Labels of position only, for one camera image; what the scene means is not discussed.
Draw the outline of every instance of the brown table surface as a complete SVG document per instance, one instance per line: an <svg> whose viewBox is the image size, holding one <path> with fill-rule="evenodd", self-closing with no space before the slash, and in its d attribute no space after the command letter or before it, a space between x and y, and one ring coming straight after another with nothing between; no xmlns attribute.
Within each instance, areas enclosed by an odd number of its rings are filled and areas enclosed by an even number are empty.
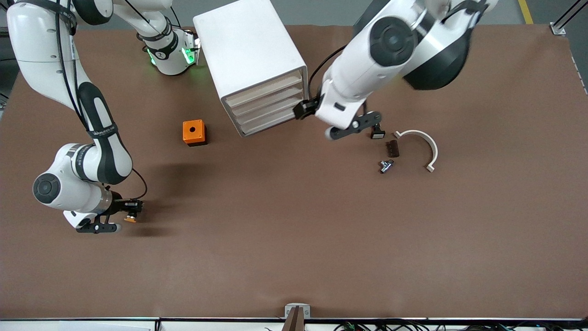
<svg viewBox="0 0 588 331"><path fill-rule="evenodd" d="M288 29L311 69L350 38ZM440 148L428 173L428 145L402 138L385 175L383 140L326 141L316 118L240 138L206 67L166 77L132 31L76 42L149 183L145 212L96 236L35 201L57 149L90 140L19 77L0 124L1 317L268 317L289 302L316 317L588 313L588 98L547 26L478 27L448 87L374 93L385 130ZM211 143L189 148L182 121L196 118Z"/></svg>

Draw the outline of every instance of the white curved bracket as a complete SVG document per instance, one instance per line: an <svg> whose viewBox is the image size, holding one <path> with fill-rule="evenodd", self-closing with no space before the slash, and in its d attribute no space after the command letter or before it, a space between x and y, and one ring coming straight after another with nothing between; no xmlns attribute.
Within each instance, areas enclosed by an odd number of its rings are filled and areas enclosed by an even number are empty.
<svg viewBox="0 0 588 331"><path fill-rule="evenodd" d="M429 172L432 173L435 170L435 168L433 167L433 164L435 163L435 161L437 161L437 156L439 155L439 149L437 148L437 144L435 143L435 140L433 140L433 138L431 138L430 135L424 133L423 131L419 131L419 130L408 130L408 131L404 131L402 133L397 131L394 133L396 138L400 138L400 137L407 135L407 134L418 135L419 137L422 137L423 139L425 139L427 141L427 143L429 143L429 145L431 146L431 150L433 151L433 159L427 165L427 170L429 170Z"/></svg>

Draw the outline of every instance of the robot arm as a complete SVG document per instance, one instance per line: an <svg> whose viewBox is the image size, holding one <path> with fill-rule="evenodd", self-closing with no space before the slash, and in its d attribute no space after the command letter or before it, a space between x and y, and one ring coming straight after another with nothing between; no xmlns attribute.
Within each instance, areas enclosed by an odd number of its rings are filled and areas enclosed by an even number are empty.
<svg viewBox="0 0 588 331"><path fill-rule="evenodd" d="M143 1L137 7L128 0L115 4L112 0L20 0L8 10L11 42L23 77L35 91L73 109L93 139L93 144L60 148L53 164L33 186L35 198L63 210L78 231L115 232L119 229L116 224L94 223L88 229L89 222L118 211L129 212L128 220L132 221L142 202L122 199L108 186L100 185L122 182L133 165L102 93L79 62L72 38L76 24L103 24L112 14L120 15L157 55L153 64L162 73L175 75L196 62L199 50L191 32L172 29L161 13L149 12L170 5L171 0Z"/></svg>
<svg viewBox="0 0 588 331"><path fill-rule="evenodd" d="M442 0L428 0L436 13ZM332 125L329 139L359 133L381 120L378 112L357 115L371 93L401 75L417 90L450 83L460 72L471 30L497 0L451 1L436 19L421 0L374 0L355 25L355 36L326 71L319 96L303 101L294 112L314 114Z"/></svg>

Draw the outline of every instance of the yellow floor line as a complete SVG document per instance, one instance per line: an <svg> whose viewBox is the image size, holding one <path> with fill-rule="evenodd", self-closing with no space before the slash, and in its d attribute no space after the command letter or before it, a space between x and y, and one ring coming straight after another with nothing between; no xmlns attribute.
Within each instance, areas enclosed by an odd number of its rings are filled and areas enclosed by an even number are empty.
<svg viewBox="0 0 588 331"><path fill-rule="evenodd" d="M529 6L527 6L526 0L519 0L520 11L523 12L524 22L526 24L533 24L533 18L531 17L531 12L529 11Z"/></svg>

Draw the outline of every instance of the orange block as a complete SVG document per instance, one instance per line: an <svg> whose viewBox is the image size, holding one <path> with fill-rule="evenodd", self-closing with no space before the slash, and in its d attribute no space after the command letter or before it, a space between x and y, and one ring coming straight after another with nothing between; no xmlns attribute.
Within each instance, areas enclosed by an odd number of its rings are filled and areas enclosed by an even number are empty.
<svg viewBox="0 0 588 331"><path fill-rule="evenodd" d="M185 121L182 132L184 143L190 147L208 144L206 126L202 120Z"/></svg>

